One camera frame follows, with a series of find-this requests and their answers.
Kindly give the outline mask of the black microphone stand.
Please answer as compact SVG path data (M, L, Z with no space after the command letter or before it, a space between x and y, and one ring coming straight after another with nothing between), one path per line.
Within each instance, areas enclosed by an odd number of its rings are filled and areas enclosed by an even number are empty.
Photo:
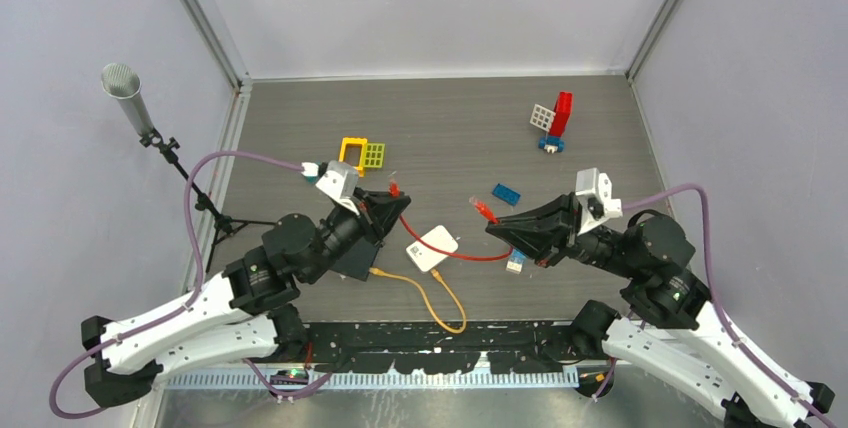
M179 156L176 150L180 147L174 137L164 141L160 133L156 129L149 130L140 135L140 143L144 147L155 147L166 162L173 166L185 181L189 179L189 172L181 165ZM223 214L211 200L211 198L203 192L195 182L190 183L191 189L194 192L195 203L194 209L199 212L208 212L213 218L214 234L210 247L210 253L205 265L205 273L208 274L211 270L211 264L214 260L214 254L217 247L224 241L233 238L243 229L250 225L257 226L272 226L273 222L263 220L250 220L232 218L229 215Z

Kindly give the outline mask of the yellow toy window frame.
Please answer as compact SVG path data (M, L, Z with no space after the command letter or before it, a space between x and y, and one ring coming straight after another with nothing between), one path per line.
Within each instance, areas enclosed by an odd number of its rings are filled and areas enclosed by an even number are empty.
M352 166L360 177L365 176L365 159L368 139L363 137L343 137L338 160Z

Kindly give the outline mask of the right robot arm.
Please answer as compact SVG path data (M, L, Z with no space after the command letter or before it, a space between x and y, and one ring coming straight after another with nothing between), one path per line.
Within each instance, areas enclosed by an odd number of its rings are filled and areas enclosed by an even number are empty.
M624 360L674 386L728 427L804 427L824 419L835 395L825 384L791 375L735 327L710 287L690 269L694 247L671 217L622 213L607 189L579 189L512 216L491 217L490 235L549 267L569 258L628 280L621 316L591 300L571 324L584 358Z

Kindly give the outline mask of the red toy brick tower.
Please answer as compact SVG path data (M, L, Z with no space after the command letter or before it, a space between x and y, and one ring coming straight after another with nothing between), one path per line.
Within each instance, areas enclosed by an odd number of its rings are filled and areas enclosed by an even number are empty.
M554 117L548 129L549 136L558 138L563 136L572 113L572 106L573 93L560 92L553 109Z

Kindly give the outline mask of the white square switch box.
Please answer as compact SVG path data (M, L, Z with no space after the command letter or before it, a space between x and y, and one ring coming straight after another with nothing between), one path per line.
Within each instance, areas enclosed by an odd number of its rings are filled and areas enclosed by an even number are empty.
M427 273L457 251L458 241L443 226L437 225L405 249L406 255L421 272Z

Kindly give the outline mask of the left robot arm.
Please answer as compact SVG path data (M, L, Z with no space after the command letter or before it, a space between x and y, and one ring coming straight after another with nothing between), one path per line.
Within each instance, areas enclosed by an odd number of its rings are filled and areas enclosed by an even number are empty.
M186 371L242 359L298 360L309 343L293 302L365 245L378 249L411 204L402 191L354 191L354 208L336 204L314 223L291 213L261 244L186 294L125 320L92 316L82 342L104 344L84 370L87 394L101 408L120 406Z

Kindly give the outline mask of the blue flat toy brick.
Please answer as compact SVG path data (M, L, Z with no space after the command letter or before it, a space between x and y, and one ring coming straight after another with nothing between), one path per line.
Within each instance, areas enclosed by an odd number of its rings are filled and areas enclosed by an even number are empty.
M510 206L516 206L521 198L520 193L502 183L493 187L492 195Z

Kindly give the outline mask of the white toy lattice piece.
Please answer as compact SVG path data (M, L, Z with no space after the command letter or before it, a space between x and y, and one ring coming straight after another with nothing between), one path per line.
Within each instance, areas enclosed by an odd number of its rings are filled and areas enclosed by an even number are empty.
M542 105L535 104L531 111L529 123L543 132L548 133L552 127L556 112Z

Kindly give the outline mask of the lime green lattice piece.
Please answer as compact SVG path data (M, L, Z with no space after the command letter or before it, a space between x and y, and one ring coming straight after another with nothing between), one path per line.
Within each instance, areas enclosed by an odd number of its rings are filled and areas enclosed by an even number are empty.
M381 169L384 165L386 145L384 143L369 142L362 151L361 166L364 169Z

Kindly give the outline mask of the black network switch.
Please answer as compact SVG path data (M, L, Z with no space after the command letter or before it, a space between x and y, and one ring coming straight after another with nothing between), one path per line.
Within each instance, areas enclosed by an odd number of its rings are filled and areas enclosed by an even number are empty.
M366 239L360 239L334 263L330 270L347 278L366 282L379 251L379 246Z

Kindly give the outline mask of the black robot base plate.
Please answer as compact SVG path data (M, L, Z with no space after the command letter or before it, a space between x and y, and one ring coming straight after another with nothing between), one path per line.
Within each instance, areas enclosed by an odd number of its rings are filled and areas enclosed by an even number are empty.
M605 363L598 345L565 321L471 322L452 334L433 322L315 322L269 362L304 362L322 372L467 374L486 362L493 374L553 373L582 361Z

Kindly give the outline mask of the blue toy brick base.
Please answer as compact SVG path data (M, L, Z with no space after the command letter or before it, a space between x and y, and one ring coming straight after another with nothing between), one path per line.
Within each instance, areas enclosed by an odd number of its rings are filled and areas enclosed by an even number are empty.
M565 142L558 136L543 136L538 141L538 148L548 154L562 153L565 150Z

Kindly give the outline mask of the light blue white brick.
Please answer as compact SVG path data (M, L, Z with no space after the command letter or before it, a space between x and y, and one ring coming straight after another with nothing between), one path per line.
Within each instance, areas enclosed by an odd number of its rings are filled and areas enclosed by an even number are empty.
M522 252L513 250L506 261L505 269L513 274L521 274L526 261L527 257Z

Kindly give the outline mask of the teal toy block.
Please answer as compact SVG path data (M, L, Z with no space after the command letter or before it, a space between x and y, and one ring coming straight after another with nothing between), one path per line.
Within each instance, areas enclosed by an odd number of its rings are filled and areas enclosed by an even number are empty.
M302 162L302 175L311 184L316 184L327 171L328 163Z

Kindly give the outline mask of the silver microphone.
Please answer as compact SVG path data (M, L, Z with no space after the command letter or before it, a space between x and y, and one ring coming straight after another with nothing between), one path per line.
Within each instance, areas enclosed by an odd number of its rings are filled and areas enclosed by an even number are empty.
M155 126L141 95L138 74L123 63L107 64L101 71L103 91L118 101L133 130L140 138L153 135Z

